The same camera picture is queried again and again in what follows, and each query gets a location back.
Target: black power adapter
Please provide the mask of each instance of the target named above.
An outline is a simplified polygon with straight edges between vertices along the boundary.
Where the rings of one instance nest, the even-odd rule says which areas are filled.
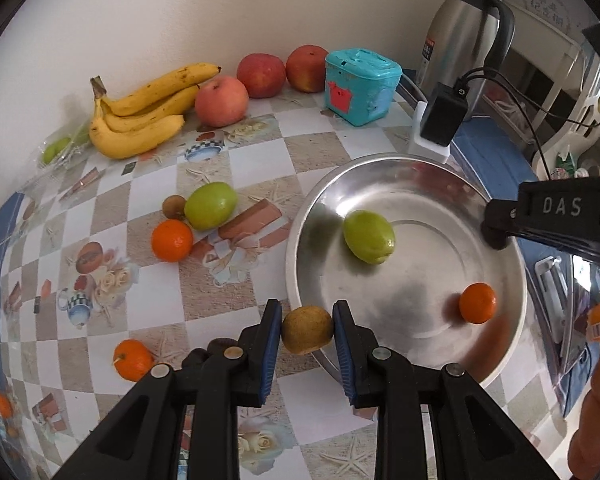
[[[469,111],[466,88],[437,83],[420,122],[420,136],[440,146],[448,146]]]

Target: teal plastic box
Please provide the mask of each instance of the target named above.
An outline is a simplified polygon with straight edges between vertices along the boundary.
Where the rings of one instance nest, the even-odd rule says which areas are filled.
[[[387,115],[402,68],[371,50],[350,48],[326,57],[325,103],[354,126]]]

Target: metal screw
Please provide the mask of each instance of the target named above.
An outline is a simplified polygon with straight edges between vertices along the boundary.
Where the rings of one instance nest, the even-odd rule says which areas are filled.
[[[371,352],[371,355],[378,360],[384,361],[385,359],[391,357],[391,350],[383,346],[379,346],[374,348],[374,350]]]
[[[462,377],[464,375],[464,368],[458,363],[449,363],[445,366],[445,371],[452,377]]]
[[[160,379],[169,375],[169,366],[165,364],[155,365],[151,368],[151,375],[156,379]]]
[[[229,348],[224,351],[224,357],[227,359],[239,359],[242,357],[242,354],[244,354],[244,350],[239,346],[229,346]]]

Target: banana stem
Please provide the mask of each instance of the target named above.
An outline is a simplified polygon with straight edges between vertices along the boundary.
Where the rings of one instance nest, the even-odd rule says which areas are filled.
[[[107,95],[107,89],[104,88],[104,83],[102,82],[102,79],[100,79],[100,76],[92,77],[90,82],[94,98],[101,99]]]

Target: white holder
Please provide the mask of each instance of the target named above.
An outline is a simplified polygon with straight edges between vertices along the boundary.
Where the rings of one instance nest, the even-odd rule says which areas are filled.
[[[422,125],[422,116],[426,110],[427,104],[424,101],[419,101],[413,114],[413,123],[411,124],[411,137],[407,153],[409,155],[421,156],[435,160],[440,164],[446,164],[450,156],[449,146],[440,146],[431,140],[423,139],[420,135],[420,127]]]

